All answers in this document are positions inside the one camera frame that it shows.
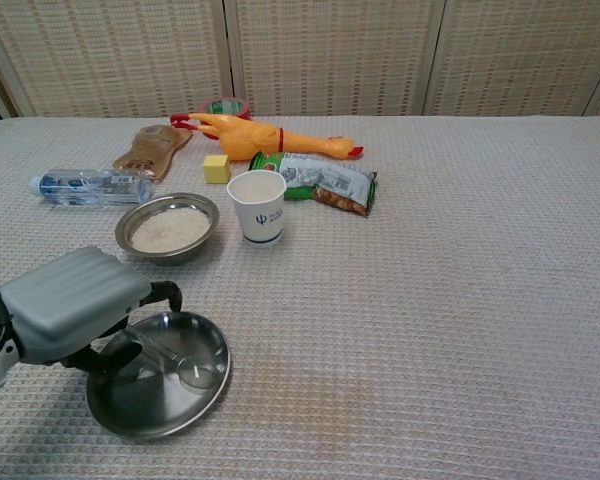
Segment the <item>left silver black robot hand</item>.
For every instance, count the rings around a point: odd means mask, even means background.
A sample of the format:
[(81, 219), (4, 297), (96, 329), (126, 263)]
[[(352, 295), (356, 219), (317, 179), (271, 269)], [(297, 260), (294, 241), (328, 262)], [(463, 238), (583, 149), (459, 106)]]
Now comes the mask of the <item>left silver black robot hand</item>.
[(94, 246), (29, 271), (0, 286), (0, 293), (12, 315), (19, 362), (60, 362), (88, 373), (120, 369), (139, 354), (137, 347), (110, 355), (91, 347), (124, 329), (133, 310), (161, 301), (174, 312), (182, 307), (174, 282), (152, 282)]

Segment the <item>metal spoon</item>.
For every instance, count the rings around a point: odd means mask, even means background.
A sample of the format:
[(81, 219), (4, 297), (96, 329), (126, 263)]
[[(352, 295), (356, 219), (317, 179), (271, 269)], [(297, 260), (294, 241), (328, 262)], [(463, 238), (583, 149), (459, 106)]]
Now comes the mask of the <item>metal spoon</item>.
[(158, 356), (162, 361), (163, 370), (175, 373), (185, 389), (204, 392), (216, 384), (218, 371), (213, 364), (197, 360), (191, 355), (179, 354), (135, 327), (126, 327), (122, 332), (130, 340), (139, 343), (144, 350)]

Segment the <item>stainless steel bowl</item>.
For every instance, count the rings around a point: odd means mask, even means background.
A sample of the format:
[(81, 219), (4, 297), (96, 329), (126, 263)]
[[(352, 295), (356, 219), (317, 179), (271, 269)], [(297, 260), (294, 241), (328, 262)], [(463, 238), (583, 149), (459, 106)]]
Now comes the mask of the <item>stainless steel bowl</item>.
[[(194, 243), (176, 251), (145, 253), (132, 247), (131, 236), (143, 221), (152, 215), (174, 208), (193, 208), (203, 212), (211, 221), (209, 230)], [(115, 228), (115, 236), (118, 245), (133, 256), (163, 266), (181, 265), (192, 260), (204, 248), (204, 245), (214, 233), (219, 223), (219, 218), (219, 210), (216, 204), (209, 198), (192, 193), (172, 193), (156, 197), (128, 210), (118, 221)]]

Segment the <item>stainless steel plate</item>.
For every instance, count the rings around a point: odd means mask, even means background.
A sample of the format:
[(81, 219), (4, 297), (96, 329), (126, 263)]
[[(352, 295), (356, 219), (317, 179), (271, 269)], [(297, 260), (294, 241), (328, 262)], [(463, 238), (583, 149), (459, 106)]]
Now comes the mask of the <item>stainless steel plate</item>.
[(196, 385), (181, 381), (177, 364), (147, 349), (117, 371), (91, 374), (86, 398), (92, 416), (124, 437), (153, 439), (203, 417), (229, 383), (229, 346), (217, 325), (192, 312), (163, 312), (132, 326), (179, 357), (191, 356)]

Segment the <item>white paper cup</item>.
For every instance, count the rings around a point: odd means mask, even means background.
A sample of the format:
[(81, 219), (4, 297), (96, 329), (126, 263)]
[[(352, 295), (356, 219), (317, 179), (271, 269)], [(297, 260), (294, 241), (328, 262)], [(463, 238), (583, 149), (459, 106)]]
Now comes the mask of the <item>white paper cup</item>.
[(278, 241), (283, 227), (286, 181), (270, 170), (251, 170), (233, 178), (226, 190), (243, 237), (254, 245)]

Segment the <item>clear plastic water bottle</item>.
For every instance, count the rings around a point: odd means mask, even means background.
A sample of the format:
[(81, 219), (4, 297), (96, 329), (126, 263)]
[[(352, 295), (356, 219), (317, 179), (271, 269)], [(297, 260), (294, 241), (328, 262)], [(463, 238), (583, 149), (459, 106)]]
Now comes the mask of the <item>clear plastic water bottle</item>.
[(31, 191), (64, 206), (135, 205), (153, 195), (149, 176), (131, 170), (52, 169), (33, 177)]

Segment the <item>brown spout pouch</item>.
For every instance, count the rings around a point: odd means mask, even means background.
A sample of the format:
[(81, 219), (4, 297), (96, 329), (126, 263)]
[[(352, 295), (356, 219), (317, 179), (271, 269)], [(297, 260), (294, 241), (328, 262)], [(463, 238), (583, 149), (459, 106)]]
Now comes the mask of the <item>brown spout pouch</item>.
[(139, 130), (130, 149), (112, 163), (118, 170), (143, 172), (154, 182), (168, 174), (176, 152), (192, 138), (192, 132), (170, 125), (151, 125)]

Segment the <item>yellow cube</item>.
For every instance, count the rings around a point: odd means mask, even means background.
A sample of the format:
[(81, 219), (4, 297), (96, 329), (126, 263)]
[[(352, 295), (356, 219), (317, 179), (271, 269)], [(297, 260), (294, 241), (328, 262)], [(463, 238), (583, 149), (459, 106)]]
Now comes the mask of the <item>yellow cube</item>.
[(207, 155), (203, 162), (204, 180), (207, 184), (227, 184), (230, 180), (230, 161), (227, 155)]

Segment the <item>yellow rubber chicken toy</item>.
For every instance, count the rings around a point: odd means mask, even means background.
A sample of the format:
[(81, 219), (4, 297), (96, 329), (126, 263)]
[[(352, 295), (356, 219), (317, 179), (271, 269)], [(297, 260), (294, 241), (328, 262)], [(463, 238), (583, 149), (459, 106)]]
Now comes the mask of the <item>yellow rubber chicken toy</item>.
[(230, 161), (250, 161), (257, 153), (320, 154), (338, 160), (359, 158), (364, 147), (347, 137), (315, 137), (237, 116), (209, 113), (173, 114), (175, 128), (197, 130), (217, 138)]

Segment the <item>red tape roll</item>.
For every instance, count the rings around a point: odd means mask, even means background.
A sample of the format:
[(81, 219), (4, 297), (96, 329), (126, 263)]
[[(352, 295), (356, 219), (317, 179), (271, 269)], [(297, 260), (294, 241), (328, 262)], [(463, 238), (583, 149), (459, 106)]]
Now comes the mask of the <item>red tape roll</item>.
[(219, 97), (208, 100), (199, 111), (207, 114), (231, 115), (243, 120), (251, 119), (251, 111), (246, 100), (236, 97)]

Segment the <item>green snack packet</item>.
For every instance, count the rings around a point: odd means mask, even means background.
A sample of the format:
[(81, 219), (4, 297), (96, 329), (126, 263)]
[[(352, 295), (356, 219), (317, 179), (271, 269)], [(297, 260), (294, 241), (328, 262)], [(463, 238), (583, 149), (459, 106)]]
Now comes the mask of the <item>green snack packet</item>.
[(257, 153), (249, 170), (282, 175), (286, 200), (314, 200), (347, 212), (368, 216), (376, 191), (376, 172), (354, 168), (316, 155)]

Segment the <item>white waffle tablecloth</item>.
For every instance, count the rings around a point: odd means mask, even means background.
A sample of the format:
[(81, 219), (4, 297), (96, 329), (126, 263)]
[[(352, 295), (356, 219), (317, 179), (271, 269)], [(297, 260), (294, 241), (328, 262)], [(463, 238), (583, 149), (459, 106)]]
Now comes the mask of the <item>white waffle tablecloth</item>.
[(226, 394), (136, 441), (94, 421), (80, 372), (19, 365), (0, 480), (600, 480), (600, 116), (279, 124), (362, 144), (370, 214), (290, 202), (252, 246), (195, 135), (156, 191), (212, 199), (212, 242), (133, 266), (222, 329)]

